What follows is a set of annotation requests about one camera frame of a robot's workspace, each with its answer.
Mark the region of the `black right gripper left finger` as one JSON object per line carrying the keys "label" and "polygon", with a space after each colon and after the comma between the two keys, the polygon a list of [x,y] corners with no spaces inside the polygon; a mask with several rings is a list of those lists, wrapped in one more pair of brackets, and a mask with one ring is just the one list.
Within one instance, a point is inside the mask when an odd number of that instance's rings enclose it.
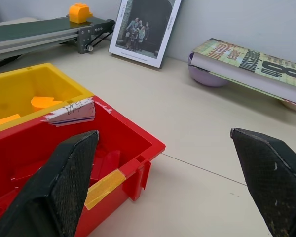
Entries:
{"label": "black right gripper left finger", "polygon": [[0,218],[0,237],[73,237],[98,141],[88,131],[61,142]]}

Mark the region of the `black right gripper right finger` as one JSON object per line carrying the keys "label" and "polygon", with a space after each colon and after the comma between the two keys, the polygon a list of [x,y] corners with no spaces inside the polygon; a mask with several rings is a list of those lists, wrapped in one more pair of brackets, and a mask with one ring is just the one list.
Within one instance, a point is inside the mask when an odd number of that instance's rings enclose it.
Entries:
{"label": "black right gripper right finger", "polygon": [[296,237],[296,153],[282,140],[233,128],[251,197],[274,237]]}

